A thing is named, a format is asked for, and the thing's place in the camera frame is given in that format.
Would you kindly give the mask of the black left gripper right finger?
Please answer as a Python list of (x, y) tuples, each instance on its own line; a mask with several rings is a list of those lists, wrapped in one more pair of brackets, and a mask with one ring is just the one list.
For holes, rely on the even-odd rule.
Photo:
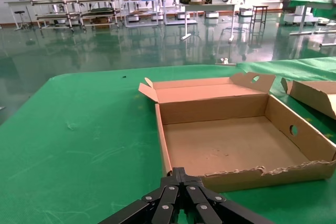
[(272, 223), (269, 219), (206, 188), (183, 171), (183, 209), (188, 223)]

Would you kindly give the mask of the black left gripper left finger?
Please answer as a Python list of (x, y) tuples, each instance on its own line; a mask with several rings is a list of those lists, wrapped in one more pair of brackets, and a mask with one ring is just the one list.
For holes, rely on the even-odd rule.
[(180, 212), (181, 167), (172, 175), (161, 178), (159, 188), (125, 206), (101, 223), (178, 223)]

